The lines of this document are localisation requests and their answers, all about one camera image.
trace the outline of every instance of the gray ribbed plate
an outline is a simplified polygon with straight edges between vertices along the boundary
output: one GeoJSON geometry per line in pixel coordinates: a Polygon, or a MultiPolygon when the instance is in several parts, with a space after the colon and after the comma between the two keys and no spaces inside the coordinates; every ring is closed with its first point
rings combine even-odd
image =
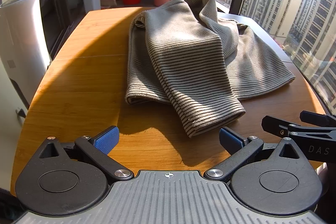
{"type": "Polygon", "coordinates": [[[224,183],[206,180],[198,171],[142,170],[132,180],[116,182],[101,203],[80,214],[45,217],[27,212],[16,223],[315,224],[323,221],[312,212],[293,217],[255,213],[238,203],[224,183]]]}

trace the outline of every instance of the striped sweater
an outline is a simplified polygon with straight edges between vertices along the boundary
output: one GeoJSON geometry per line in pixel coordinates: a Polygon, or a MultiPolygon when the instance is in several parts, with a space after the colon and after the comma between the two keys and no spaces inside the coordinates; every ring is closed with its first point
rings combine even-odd
{"type": "Polygon", "coordinates": [[[170,0],[130,25],[127,103],[172,104],[189,137],[238,119],[240,100],[294,78],[250,27],[218,18],[215,0],[170,0]]]}

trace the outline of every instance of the table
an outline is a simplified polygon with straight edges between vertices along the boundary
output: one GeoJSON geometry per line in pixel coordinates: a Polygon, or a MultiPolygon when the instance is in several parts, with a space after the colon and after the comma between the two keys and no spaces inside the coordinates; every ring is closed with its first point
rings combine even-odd
{"type": "MultiPolygon", "coordinates": [[[[120,141],[109,153],[136,174],[139,169],[201,170],[227,158],[218,130],[189,139],[170,105],[125,103],[128,29],[132,18],[150,8],[130,7],[89,12],[70,35],[44,76],[29,108],[18,141],[11,193],[19,173],[48,136],[61,142],[94,136],[117,125],[120,141]]],[[[300,122],[302,110],[324,113],[315,93],[280,47],[252,19],[229,14],[249,24],[295,74],[293,83],[269,94],[244,100],[246,114],[230,127],[265,142],[279,138],[261,129],[272,115],[300,122]]]]}

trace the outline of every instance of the silver bolt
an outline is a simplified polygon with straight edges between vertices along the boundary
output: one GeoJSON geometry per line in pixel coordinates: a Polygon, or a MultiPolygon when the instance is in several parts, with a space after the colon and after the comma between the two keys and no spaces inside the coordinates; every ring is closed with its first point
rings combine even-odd
{"type": "Polygon", "coordinates": [[[119,169],[116,172],[114,172],[114,175],[119,178],[126,178],[131,175],[131,172],[130,170],[127,170],[127,169],[119,169]]]}
{"type": "Polygon", "coordinates": [[[207,175],[212,178],[219,178],[223,175],[223,171],[219,169],[210,169],[207,171],[207,175]]]}

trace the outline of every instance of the wooden table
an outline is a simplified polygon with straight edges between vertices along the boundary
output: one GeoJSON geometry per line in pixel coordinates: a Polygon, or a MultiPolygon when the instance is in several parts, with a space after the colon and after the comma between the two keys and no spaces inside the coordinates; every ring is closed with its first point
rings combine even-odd
{"type": "MultiPolygon", "coordinates": [[[[66,41],[43,78],[29,108],[17,145],[11,193],[19,173],[48,136],[61,142],[94,136],[110,125],[120,130],[110,156],[135,173],[139,169],[201,170],[219,163],[228,153],[218,130],[189,139],[170,105],[125,103],[128,29],[132,18],[149,8],[119,8],[90,12],[66,41]]],[[[261,129],[272,115],[300,122],[302,110],[324,113],[315,93],[280,47],[252,19],[221,14],[249,24],[295,74],[293,83],[242,102],[246,114],[231,124],[243,136],[265,142],[279,138],[261,129]]]]}

